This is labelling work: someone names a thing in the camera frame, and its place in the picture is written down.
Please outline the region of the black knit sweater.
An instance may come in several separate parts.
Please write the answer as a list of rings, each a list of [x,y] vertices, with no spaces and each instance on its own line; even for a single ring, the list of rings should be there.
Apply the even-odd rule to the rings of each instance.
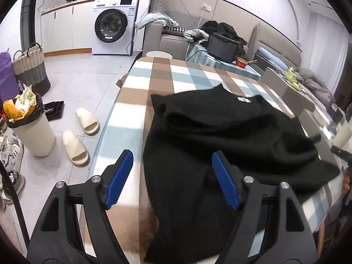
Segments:
[[[151,96],[154,117],[143,153],[158,230],[149,263],[194,263],[219,254],[237,220],[212,169],[221,151],[260,183],[291,185],[300,202],[339,175],[319,159],[298,119],[262,96],[212,89]]]

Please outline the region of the black clothes pile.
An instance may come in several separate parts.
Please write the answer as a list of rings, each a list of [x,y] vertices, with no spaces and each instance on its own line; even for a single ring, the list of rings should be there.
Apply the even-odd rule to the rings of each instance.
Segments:
[[[210,20],[205,22],[200,29],[207,33],[209,36],[211,36],[213,33],[219,33],[226,38],[238,42],[239,49],[236,51],[236,55],[247,60],[248,57],[244,50],[244,46],[247,46],[247,42],[237,34],[233,26],[224,22],[218,23],[215,20]]]

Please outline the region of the cream slipper near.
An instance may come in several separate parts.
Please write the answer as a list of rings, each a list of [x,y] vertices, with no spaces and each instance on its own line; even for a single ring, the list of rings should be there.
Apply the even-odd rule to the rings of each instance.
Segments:
[[[62,141],[67,157],[73,165],[81,167],[89,162],[88,151],[73,130],[65,130],[62,134]]]

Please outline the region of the cream slipper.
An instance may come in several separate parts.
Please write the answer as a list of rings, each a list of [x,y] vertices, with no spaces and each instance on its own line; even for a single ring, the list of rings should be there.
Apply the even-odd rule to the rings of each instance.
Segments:
[[[81,167],[89,162],[88,151],[73,130],[65,130],[62,134],[62,141],[67,157],[73,165]]]
[[[99,131],[100,122],[86,106],[77,108],[76,115],[85,134],[95,135]]]

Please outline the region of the cream slipper far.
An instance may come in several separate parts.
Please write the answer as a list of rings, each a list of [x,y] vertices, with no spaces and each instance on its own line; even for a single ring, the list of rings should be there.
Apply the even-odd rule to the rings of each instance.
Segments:
[[[85,134],[95,135],[99,131],[100,122],[86,106],[77,108],[76,115]]]

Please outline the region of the plaid checkered blanket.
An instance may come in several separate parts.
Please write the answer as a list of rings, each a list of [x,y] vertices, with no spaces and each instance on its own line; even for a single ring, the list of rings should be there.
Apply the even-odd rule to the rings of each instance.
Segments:
[[[293,107],[280,92],[265,83],[235,73],[180,60],[143,57],[136,61],[120,89],[91,163],[90,175],[99,175],[130,150],[134,163],[118,202],[107,217],[131,263],[143,263],[157,230],[144,179],[143,150],[154,110],[152,94],[211,89],[217,85],[236,95],[262,96],[272,107],[293,117]]]

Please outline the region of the black tray on floor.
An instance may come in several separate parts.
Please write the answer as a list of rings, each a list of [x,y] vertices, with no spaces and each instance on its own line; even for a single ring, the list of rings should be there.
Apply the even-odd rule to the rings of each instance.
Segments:
[[[48,121],[61,119],[63,116],[64,101],[53,101],[44,105],[44,113]]]

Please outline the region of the white green sneaker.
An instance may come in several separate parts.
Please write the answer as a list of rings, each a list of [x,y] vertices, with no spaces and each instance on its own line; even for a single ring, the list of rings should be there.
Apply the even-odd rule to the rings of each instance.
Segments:
[[[1,134],[1,163],[6,171],[20,171],[23,158],[23,143],[13,133],[10,136]]]

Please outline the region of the beige trash bin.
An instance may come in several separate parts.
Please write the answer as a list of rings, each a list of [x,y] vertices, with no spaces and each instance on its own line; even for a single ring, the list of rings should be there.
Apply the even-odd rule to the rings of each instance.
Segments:
[[[37,105],[28,117],[6,123],[33,156],[46,157],[53,148],[55,135],[44,113],[42,97],[38,93],[35,96]]]

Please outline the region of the green toy on bed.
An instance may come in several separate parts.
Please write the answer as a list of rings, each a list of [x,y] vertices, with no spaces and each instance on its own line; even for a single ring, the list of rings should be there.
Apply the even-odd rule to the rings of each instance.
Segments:
[[[293,72],[293,68],[292,67],[289,67],[285,71],[285,78],[290,83],[291,87],[293,87],[297,91],[302,91],[301,87],[299,86],[299,84],[297,82],[297,76]]]

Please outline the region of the grey bed with headboard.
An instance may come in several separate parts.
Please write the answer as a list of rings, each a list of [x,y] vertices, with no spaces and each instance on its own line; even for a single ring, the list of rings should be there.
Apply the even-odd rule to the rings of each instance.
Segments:
[[[291,70],[297,83],[308,89],[325,107],[335,102],[323,79],[313,71],[301,67],[302,51],[274,28],[257,24],[247,47],[247,56],[257,61],[254,67],[262,75],[268,67],[283,76]]]

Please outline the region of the red instant noodle cup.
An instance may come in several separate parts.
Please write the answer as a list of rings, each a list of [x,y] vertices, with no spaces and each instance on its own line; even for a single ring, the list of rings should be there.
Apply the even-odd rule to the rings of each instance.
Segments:
[[[247,66],[247,61],[241,57],[237,57],[235,64],[237,65],[237,67],[240,67],[242,69],[244,69]]]

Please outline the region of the purple bag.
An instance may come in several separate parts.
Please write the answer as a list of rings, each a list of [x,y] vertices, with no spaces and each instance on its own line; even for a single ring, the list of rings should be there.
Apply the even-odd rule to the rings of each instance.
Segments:
[[[8,51],[1,52],[0,63],[0,99],[2,106],[4,101],[13,99],[20,94],[20,90]]]

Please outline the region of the woven laundry basket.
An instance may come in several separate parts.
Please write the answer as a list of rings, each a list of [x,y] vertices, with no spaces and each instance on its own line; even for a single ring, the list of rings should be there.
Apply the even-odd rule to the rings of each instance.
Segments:
[[[50,90],[51,83],[45,68],[44,51],[39,43],[32,43],[25,52],[16,51],[12,65],[20,92],[27,86],[43,97]]]

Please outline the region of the black monitor screen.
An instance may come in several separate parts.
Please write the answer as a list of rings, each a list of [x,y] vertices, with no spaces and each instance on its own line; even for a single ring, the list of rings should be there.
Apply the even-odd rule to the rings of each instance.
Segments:
[[[213,33],[208,40],[207,51],[209,55],[226,63],[232,63],[235,60],[238,49],[239,42],[219,33]]]

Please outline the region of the white kitchen cabinet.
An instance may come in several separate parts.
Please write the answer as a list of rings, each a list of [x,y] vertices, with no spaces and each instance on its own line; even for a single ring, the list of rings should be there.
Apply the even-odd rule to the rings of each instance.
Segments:
[[[57,8],[41,16],[44,53],[88,49],[94,39],[93,3]]]

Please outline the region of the grey sofa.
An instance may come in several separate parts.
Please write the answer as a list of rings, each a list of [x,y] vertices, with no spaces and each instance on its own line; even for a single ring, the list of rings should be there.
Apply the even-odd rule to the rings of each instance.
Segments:
[[[144,28],[143,57],[150,51],[162,51],[171,54],[173,59],[184,61],[194,47],[183,35],[164,33],[163,24],[149,23]]]

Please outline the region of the white washing machine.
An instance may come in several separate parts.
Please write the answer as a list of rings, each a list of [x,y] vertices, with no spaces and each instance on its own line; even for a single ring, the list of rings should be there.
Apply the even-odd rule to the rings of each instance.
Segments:
[[[139,0],[96,0],[93,7],[94,55],[131,55]]]

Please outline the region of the light grey garment on sofa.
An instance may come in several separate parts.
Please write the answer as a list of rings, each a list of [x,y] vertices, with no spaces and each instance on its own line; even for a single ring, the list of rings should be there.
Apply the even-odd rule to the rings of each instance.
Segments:
[[[165,13],[160,13],[160,12],[151,12],[147,13],[144,16],[142,16],[140,19],[138,19],[134,26],[136,30],[144,28],[149,23],[160,23],[163,25],[163,27],[167,26],[169,28],[177,28],[179,27],[179,23],[173,20],[171,17],[166,15]]]

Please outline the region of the wall power socket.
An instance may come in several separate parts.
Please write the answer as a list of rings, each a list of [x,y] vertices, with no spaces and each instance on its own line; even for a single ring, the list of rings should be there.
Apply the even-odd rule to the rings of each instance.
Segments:
[[[212,7],[209,6],[208,4],[202,4],[201,8],[202,10],[207,11],[209,13],[212,11]]]

